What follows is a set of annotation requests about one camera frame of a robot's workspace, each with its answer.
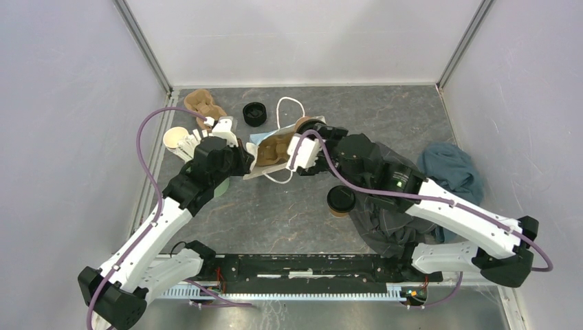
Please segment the light blue paper bag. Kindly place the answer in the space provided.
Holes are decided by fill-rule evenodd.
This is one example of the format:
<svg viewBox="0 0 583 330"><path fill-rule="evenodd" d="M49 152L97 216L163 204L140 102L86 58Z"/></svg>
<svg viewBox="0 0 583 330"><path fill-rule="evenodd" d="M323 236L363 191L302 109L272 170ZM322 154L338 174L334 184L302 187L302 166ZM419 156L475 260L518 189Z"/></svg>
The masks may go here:
<svg viewBox="0 0 583 330"><path fill-rule="evenodd" d="M294 102L299 106L300 116L295 123L284 126L281 123L280 106L283 101ZM247 147L251 148L251 153L255 156L250 173L243 176L243 180L251 180L258 177L265 177L276 184L287 184L293 177L293 172L287 168L290 159L288 148L301 124L306 124L308 120L319 120L326 122L324 116L306 115L303 104L288 96L280 98L276 104L277 129L267 133L255 133L250 135Z"/></svg>

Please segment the single brown pulp carrier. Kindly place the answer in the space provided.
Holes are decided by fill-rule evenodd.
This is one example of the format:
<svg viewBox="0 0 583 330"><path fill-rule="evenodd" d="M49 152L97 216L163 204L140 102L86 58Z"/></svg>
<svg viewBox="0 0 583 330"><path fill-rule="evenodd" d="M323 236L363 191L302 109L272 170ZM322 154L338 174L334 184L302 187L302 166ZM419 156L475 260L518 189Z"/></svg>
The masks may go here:
<svg viewBox="0 0 583 330"><path fill-rule="evenodd" d="M258 146L256 165L271 166L289 159L287 147L294 132L269 132L251 134L251 143Z"/></svg>

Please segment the black plastic cup lid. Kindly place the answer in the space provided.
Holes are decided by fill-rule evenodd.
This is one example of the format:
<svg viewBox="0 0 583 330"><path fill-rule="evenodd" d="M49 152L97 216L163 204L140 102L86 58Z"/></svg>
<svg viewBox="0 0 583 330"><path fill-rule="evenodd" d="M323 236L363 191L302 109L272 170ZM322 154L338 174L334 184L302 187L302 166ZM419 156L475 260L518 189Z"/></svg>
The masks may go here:
<svg viewBox="0 0 583 330"><path fill-rule="evenodd" d="M335 186L327 193L327 205L329 208L352 211L355 204L355 193L347 186Z"/></svg>

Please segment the brown pulp cup carriers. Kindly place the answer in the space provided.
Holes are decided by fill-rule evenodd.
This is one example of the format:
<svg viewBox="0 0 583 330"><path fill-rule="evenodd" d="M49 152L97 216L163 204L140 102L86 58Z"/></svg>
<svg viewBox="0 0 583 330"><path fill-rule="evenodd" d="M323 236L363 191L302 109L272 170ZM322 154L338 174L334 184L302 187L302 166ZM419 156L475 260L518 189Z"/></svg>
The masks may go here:
<svg viewBox="0 0 583 330"><path fill-rule="evenodd" d="M200 113L207 118L213 118L215 121L221 117L228 116L227 113L215 103L207 89L197 89L189 93L184 98L184 106L193 112Z"/></svg>

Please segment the brown paper coffee cup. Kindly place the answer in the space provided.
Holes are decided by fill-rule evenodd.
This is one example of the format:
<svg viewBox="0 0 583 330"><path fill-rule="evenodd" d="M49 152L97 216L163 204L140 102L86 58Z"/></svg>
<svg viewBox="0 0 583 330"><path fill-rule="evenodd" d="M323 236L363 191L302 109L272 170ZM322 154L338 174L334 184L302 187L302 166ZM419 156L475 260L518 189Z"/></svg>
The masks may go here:
<svg viewBox="0 0 583 330"><path fill-rule="evenodd" d="M331 215L335 218L343 218L343 217L347 217L350 213L350 210L336 210L333 208L329 209Z"/></svg>

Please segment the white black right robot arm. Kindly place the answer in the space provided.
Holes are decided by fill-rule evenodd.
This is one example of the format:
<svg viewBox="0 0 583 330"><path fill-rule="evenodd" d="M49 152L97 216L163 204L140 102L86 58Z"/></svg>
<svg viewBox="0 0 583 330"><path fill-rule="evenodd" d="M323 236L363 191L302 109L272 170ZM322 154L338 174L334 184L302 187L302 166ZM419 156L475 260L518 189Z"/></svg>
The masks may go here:
<svg viewBox="0 0 583 330"><path fill-rule="evenodd" d="M330 172L341 181L341 197L329 207L349 212L347 195L362 195L381 210L408 215L458 234L459 243L409 243L398 274L413 281L422 274L471 272L505 287L520 287L540 253L538 221L503 217L448 192L413 167L386 159L364 134L350 134L320 121L306 123L287 149L289 170L299 175Z"/></svg>

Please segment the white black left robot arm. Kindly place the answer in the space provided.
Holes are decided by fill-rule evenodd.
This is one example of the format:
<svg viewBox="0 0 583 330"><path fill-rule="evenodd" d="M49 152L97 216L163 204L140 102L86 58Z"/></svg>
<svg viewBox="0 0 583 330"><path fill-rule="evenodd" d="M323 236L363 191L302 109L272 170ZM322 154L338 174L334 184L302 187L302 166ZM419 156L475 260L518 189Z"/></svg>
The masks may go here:
<svg viewBox="0 0 583 330"><path fill-rule="evenodd" d="M87 303L88 329L130 329L148 305L170 288L196 276L208 280L216 271L213 258L190 248L153 266L161 249L210 200L231 176L250 173L255 151L242 142L205 137L194 157L161 191L158 205L131 238L100 267L79 273Z"/></svg>

